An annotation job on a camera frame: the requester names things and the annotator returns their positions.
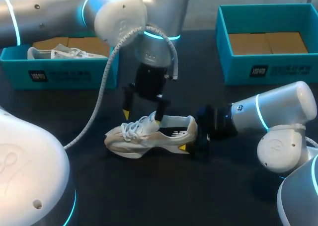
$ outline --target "screw hole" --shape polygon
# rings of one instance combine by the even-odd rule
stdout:
[[[33,201],[33,206],[34,208],[36,208],[37,210],[40,210],[42,208],[42,203],[39,200],[35,200]]]

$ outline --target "shoe tongue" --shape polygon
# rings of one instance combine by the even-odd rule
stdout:
[[[142,124],[142,127],[140,129],[137,129],[140,134],[151,134],[155,133],[159,130],[160,126],[155,120],[156,112],[153,112],[150,114],[147,118],[143,119],[140,123]]]

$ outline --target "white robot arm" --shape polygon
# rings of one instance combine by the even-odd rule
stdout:
[[[0,0],[0,48],[92,30],[116,47],[115,55],[138,37],[136,57],[141,64],[134,83],[125,88],[123,109],[130,112],[132,95],[137,93],[158,103],[155,119],[161,121],[169,104],[162,98],[163,86],[167,79],[178,77],[174,45],[180,38],[187,4],[188,0]],[[172,60],[172,74],[168,75]]]
[[[314,95],[302,81],[234,103],[232,120],[239,133],[267,131],[257,156],[270,171],[287,176],[307,162],[305,123],[317,115]]]

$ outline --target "cardboard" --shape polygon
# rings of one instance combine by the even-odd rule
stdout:
[[[273,54],[308,53],[299,32],[266,33]]]
[[[229,34],[234,55],[272,54],[269,43],[263,34]]]
[[[33,43],[33,47],[38,50],[52,50],[58,44],[62,44],[64,46],[68,45],[69,38],[68,37],[56,37],[45,41],[39,41]]]
[[[69,38],[67,47],[109,57],[110,47],[97,37]]]

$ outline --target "shoelace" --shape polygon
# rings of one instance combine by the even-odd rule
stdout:
[[[137,133],[138,129],[142,129],[143,128],[143,123],[142,120],[148,118],[148,116],[144,116],[141,117],[138,121],[136,121],[135,123],[129,123],[129,124],[125,124],[123,123],[121,125],[121,129],[122,129],[122,134],[123,137],[126,141],[130,142],[132,139],[147,139],[148,137],[145,137],[145,134],[139,134]]]
[[[73,54],[74,56],[78,56],[78,54],[81,54],[83,57],[88,57],[87,52],[82,51],[78,48],[71,48],[71,50],[74,51],[74,54]]]

